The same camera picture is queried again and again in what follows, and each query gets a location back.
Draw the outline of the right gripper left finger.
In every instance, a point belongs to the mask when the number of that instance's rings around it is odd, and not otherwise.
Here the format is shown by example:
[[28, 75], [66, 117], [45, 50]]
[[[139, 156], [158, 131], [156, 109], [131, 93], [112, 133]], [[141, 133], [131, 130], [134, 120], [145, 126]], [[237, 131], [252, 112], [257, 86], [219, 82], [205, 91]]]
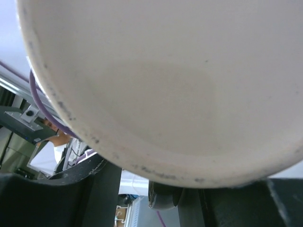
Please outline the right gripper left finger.
[[2, 227], [112, 227], [121, 168], [99, 155], [49, 179], [0, 175]]

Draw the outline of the cream coral pattern mug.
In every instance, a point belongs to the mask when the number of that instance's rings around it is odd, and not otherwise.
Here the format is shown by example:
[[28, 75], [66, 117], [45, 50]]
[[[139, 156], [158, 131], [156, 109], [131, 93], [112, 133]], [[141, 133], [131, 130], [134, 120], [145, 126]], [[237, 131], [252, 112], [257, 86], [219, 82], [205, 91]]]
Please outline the cream coral pattern mug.
[[17, 8], [51, 105], [117, 166], [218, 188], [302, 160], [302, 1], [19, 0]]

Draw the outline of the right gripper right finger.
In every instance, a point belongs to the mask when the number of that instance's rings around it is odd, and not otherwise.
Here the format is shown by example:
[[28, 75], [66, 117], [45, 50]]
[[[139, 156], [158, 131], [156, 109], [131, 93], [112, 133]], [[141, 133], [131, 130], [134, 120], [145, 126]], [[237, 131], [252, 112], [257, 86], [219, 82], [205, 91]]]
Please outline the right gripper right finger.
[[149, 182], [149, 207], [176, 208], [182, 227], [301, 227], [303, 181], [266, 179], [245, 186], [190, 189]]

